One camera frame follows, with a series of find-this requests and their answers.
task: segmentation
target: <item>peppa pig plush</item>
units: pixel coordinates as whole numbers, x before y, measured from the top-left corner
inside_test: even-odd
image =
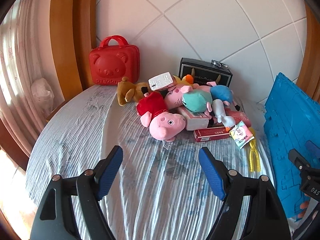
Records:
[[[168,107],[168,109],[174,109],[179,106],[182,106],[182,96],[181,88],[185,86],[183,84],[178,84],[169,89],[169,92],[164,97],[164,101]]]
[[[158,92],[145,94],[138,105],[137,111],[144,127],[149,127],[153,138],[160,141],[172,142],[175,136],[186,126],[186,120],[181,114],[168,112],[162,95]]]
[[[203,90],[193,90],[191,86],[183,86],[181,88],[182,104],[194,113],[204,113],[211,119],[210,112],[212,112],[211,94]]]

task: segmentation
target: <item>blue plastic crate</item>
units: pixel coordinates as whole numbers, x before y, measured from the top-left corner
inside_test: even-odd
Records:
[[[266,111],[264,130],[276,176],[276,190],[289,218],[301,212],[300,204],[308,197],[299,190],[300,173],[289,161],[288,153],[295,148],[312,167],[320,168],[320,160],[305,146],[311,140],[320,147],[320,105],[279,73],[266,102]]]

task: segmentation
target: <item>metal clasp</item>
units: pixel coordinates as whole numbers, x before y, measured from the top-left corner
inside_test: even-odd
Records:
[[[211,60],[211,64],[217,66],[217,67],[224,67],[224,68],[229,68],[229,65],[223,64],[221,62],[218,62],[216,60]]]

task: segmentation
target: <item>red box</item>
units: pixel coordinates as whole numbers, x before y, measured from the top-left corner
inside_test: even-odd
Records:
[[[232,116],[235,119],[236,124],[240,123],[240,121],[243,121],[246,127],[251,127],[252,123],[244,112],[232,111],[228,108],[225,108],[225,111],[226,115]]]
[[[109,46],[109,41],[112,39],[119,45]],[[89,63],[92,80],[98,85],[118,85],[124,76],[132,83],[139,79],[139,48],[128,44],[122,36],[105,38],[99,47],[90,52]]]
[[[220,140],[230,137],[229,132],[227,132],[224,126],[194,130],[193,135],[196,142]]]

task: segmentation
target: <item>string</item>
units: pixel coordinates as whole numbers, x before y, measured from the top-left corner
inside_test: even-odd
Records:
[[[167,147],[166,145],[165,145],[165,142],[164,142],[164,140],[162,140],[162,145],[163,145],[163,147],[165,148],[165,149],[167,149],[167,150],[169,150],[169,148],[170,148],[170,145]]]

